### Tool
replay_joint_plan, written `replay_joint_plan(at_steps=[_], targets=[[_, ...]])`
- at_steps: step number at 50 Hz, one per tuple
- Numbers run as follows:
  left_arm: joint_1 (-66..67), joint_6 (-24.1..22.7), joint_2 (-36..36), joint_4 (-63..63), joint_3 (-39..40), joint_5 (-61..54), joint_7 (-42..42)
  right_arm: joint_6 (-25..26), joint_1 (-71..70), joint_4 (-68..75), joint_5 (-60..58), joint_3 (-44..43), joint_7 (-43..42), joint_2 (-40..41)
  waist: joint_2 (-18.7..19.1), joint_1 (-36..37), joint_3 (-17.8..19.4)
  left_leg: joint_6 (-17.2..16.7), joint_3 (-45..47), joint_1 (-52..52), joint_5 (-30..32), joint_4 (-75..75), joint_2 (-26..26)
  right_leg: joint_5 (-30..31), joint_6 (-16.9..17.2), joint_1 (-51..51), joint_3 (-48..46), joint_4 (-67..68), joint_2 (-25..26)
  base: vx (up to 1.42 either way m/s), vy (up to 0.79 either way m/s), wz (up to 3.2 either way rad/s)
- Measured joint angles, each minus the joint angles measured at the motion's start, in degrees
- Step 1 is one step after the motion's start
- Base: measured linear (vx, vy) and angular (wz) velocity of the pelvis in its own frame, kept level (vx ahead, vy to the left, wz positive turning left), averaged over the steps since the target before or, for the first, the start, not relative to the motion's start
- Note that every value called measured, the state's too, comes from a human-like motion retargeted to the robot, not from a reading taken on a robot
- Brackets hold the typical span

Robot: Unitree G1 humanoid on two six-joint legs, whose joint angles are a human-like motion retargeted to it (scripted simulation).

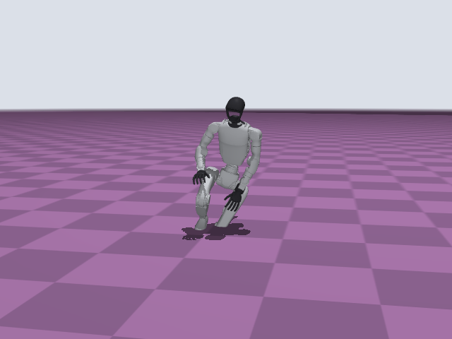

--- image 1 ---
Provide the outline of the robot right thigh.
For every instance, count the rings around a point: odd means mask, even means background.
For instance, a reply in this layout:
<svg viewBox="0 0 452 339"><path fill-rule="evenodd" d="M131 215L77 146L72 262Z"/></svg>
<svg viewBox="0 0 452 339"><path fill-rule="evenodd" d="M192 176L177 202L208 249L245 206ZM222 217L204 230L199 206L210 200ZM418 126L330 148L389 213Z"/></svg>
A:
<svg viewBox="0 0 452 339"><path fill-rule="evenodd" d="M205 183L203 178L201 180L202 184L199 187L198 193L200 194L198 205L200 207L208 206L210 203L210 190L213 188L214 183L217 182L220 175L219 170L215 167L207 167L206 173L210 175L210 178L205 176Z"/></svg>

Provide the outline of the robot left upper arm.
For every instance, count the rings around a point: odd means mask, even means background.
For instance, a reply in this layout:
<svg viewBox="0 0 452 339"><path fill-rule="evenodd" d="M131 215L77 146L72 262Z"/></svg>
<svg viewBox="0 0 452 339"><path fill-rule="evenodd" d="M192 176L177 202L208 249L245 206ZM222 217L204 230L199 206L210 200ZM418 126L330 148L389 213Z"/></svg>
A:
<svg viewBox="0 0 452 339"><path fill-rule="evenodd" d="M259 129L249 127L249 138L252 140L252 156L250 156L246 161L248 166L250 166L253 159L257 159L258 162L260 162L262 132Z"/></svg>

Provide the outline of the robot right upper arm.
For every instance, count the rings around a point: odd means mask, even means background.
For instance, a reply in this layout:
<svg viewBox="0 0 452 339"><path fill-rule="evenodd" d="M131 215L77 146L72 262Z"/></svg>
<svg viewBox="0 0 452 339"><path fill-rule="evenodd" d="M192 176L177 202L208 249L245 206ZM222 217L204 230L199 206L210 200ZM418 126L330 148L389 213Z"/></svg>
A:
<svg viewBox="0 0 452 339"><path fill-rule="evenodd" d="M214 133L218 132L218 129L220 127L222 122L213 122L211 123L206 132L204 133L201 142L198 146L201 147L201 154L206 156L208 154L208 149L206 148L209 143L212 141L212 139L214 138Z"/></svg>

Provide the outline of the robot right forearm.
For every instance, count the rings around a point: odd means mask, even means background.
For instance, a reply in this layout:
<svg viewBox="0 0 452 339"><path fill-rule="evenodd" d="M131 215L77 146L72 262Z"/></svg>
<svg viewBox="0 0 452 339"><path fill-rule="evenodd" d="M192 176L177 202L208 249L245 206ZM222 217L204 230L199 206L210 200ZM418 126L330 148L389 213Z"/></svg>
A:
<svg viewBox="0 0 452 339"><path fill-rule="evenodd" d="M196 148L196 152L195 152L195 161L196 161L196 169L199 170L205 170L206 171L206 157L204 155L201 154L201 147L198 146Z"/></svg>

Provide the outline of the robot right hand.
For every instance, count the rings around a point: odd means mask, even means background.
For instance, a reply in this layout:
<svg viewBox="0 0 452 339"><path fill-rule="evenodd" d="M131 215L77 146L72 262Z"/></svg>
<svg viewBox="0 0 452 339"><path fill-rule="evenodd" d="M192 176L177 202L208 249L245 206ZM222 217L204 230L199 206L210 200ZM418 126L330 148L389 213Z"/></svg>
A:
<svg viewBox="0 0 452 339"><path fill-rule="evenodd" d="M210 178L210 175L207 174L205 170L199 170L199 171L197 171L197 173L196 173L196 174L194 175L194 177L193 177L193 183L195 184L195 179L196 179L196 183L198 184L198 179L199 179L199 180L200 180L200 183L202 184L201 178L203 178L203 181L204 181L204 183L205 183L205 182L206 182L206 181L205 181L205 176L207 176L208 178Z"/></svg>

